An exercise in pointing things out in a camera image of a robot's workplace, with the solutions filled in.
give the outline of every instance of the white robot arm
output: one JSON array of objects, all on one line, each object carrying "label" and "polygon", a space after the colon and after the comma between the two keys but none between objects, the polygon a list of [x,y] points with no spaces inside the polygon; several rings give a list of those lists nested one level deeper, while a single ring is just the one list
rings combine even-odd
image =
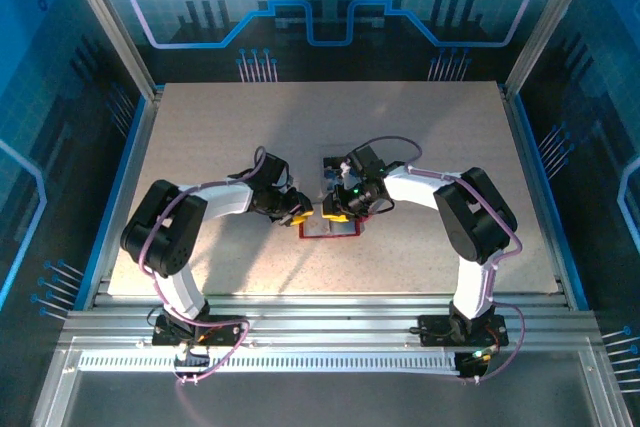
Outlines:
[{"label": "white robot arm", "polygon": [[153,236],[144,264],[148,269],[145,272],[155,278],[166,315],[174,317],[168,322],[180,325],[184,332],[196,338],[197,329],[187,321],[201,322],[211,317],[188,263],[200,225],[225,215],[255,212],[267,215],[272,222],[291,226],[303,222],[313,212],[309,199],[293,187],[288,164],[266,152],[260,166],[253,171],[247,170],[214,184],[194,189],[166,180],[156,181],[120,238],[121,247],[139,263],[143,245],[162,212],[174,199],[184,197]]},{"label": "white robot arm", "polygon": [[[461,173],[447,176],[460,177]],[[407,201],[438,210],[434,194],[454,181],[434,179],[411,174],[404,166],[396,167],[384,178],[384,186],[394,201]],[[459,256],[458,285],[453,296],[453,305],[467,319],[475,319],[484,314],[492,305],[495,276],[491,271],[491,261],[502,253],[496,251],[489,259],[478,264]]]},{"label": "white robot arm", "polygon": [[[484,331],[495,310],[494,261],[510,241],[503,226],[512,231],[517,228],[515,216],[487,174],[477,167],[464,173],[439,174],[402,162],[385,165],[367,144],[347,154],[341,172],[343,179],[349,175],[357,180],[350,179],[349,187],[338,184],[327,195],[322,204],[325,218],[364,219],[380,200],[390,202],[392,207],[397,201],[407,201],[438,210],[459,255],[458,285],[450,305],[451,338],[457,344],[472,342],[476,333]],[[482,201],[468,188],[480,194]]]}]

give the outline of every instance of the blue wall panel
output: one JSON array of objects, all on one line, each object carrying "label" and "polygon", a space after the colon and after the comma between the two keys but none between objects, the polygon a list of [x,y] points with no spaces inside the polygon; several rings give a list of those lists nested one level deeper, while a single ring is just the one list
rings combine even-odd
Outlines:
[{"label": "blue wall panel", "polygon": [[29,425],[139,96],[85,0],[0,23],[0,423]]},{"label": "blue wall panel", "polygon": [[[573,0],[522,91],[587,298],[605,333],[624,325],[640,329],[638,2]],[[549,134],[557,142],[545,142]],[[638,418],[636,398],[627,399]]]},{"label": "blue wall panel", "polygon": [[[241,81],[238,51],[264,47],[278,55],[281,80],[426,80],[441,48],[447,59],[457,48],[459,65],[473,60],[465,80],[504,80],[546,2],[112,1],[158,82]],[[322,48],[332,49],[330,69]],[[463,48],[474,52],[463,59]],[[362,52],[366,66],[350,68]]]}]

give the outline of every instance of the black mounting bracket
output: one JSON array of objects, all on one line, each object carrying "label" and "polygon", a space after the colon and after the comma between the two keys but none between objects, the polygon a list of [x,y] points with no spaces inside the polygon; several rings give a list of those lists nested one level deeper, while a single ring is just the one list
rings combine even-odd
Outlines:
[{"label": "black mounting bracket", "polygon": [[492,333],[500,342],[500,347],[509,345],[509,336],[501,315],[492,315],[466,339],[460,341],[452,328],[448,315],[421,315],[418,317],[418,327],[411,327],[409,332],[420,336],[422,347],[491,347],[496,343]]},{"label": "black mounting bracket", "polygon": [[[243,317],[233,315],[201,315],[201,322],[223,322],[228,320],[243,320]],[[189,342],[193,346],[223,346],[233,347],[240,340],[245,326],[241,323],[209,329],[207,327],[194,327],[177,320],[166,312],[158,315],[153,329],[151,345],[154,346],[178,346],[181,342]]]}]

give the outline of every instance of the gray floor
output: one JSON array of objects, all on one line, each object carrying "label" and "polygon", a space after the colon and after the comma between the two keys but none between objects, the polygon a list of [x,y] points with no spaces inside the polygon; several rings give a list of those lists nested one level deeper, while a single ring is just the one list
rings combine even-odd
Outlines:
[{"label": "gray floor", "polygon": [[580,426],[595,424],[580,364],[522,354],[485,385],[397,374],[81,373],[66,426]]}]

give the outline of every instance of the gray table surface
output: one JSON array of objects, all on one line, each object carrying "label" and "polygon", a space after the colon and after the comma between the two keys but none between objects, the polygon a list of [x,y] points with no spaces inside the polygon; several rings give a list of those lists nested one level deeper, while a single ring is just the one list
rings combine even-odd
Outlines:
[{"label": "gray table surface", "polygon": [[[252,165],[258,145],[287,160],[299,187],[320,200],[321,159],[388,134],[424,149],[416,166],[484,168],[515,212],[525,250],[504,263],[498,292],[557,290],[523,169],[494,82],[168,84],[133,201],[151,183],[218,180]],[[411,146],[381,143],[386,161]],[[451,293],[457,257],[439,214],[399,203],[359,238],[299,240],[295,228],[257,214],[204,224],[191,265],[198,286],[218,293]],[[112,295],[153,295],[120,252]]]}]

